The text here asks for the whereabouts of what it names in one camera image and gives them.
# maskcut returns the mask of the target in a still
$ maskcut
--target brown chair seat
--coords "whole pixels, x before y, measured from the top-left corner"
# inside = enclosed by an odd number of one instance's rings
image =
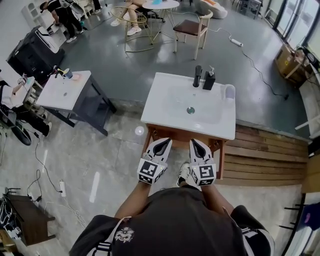
[[[206,27],[207,26],[202,25],[201,31],[203,31]],[[185,19],[173,28],[174,31],[192,36],[198,36],[198,29],[199,23],[188,19]]]

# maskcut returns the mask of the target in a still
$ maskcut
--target black shirt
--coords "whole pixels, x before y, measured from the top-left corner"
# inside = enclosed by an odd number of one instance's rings
[[[75,242],[70,256],[92,255],[92,248],[108,238],[117,222],[96,216]],[[242,229],[248,227],[264,229],[244,206],[235,208],[230,217],[209,210],[197,189],[166,189],[150,196],[141,214],[120,224],[111,244],[112,255],[246,256]],[[255,245],[254,255],[272,255],[263,234],[252,232],[247,240]]]
[[[59,0],[50,0],[47,8],[50,13],[55,11],[60,19],[63,19],[68,16],[67,9],[61,6]]]

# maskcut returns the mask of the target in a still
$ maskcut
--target wooden deck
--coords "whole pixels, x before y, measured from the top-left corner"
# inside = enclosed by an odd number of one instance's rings
[[[265,187],[302,183],[307,142],[240,125],[235,130],[235,140],[226,142],[223,179],[216,184]]]

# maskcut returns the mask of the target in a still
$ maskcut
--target open cabinet door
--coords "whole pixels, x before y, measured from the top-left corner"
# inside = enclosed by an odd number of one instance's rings
[[[302,183],[302,193],[313,192],[320,192],[320,155],[309,159]]]

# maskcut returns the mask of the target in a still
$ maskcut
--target gold wire chair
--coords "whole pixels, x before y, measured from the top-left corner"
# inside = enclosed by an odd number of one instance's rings
[[[137,21],[134,21],[134,20],[130,20],[130,19],[125,19],[123,17],[121,17],[120,13],[121,12],[124,12],[126,13],[128,10],[133,10],[135,11],[136,13],[136,16],[137,16]],[[147,17],[142,13],[142,12],[139,12],[135,9],[132,9],[132,8],[129,8],[129,7],[123,7],[123,6],[115,6],[113,7],[111,10],[110,10],[111,14],[113,17],[115,17],[116,19],[118,19],[120,22],[123,21],[125,22],[125,32],[124,32],[124,51],[126,53],[138,53],[138,52],[144,52],[144,51],[148,51],[148,50],[151,50],[153,49],[154,47],[150,47],[150,48],[147,48],[147,49],[141,49],[141,50],[126,50],[126,46],[127,46],[127,42],[129,41],[132,41],[132,40],[135,40],[135,39],[138,39],[138,38],[149,38],[150,39],[150,42],[151,42],[151,45],[153,45],[153,41],[152,41],[152,34],[151,34],[151,30],[147,24]],[[128,27],[131,28],[131,24],[138,24],[139,25],[143,25],[143,27],[145,28],[145,31],[147,33],[147,35],[139,35],[139,36],[136,36],[134,38],[130,38],[128,39],[128,35],[127,35],[127,32],[128,32]]]

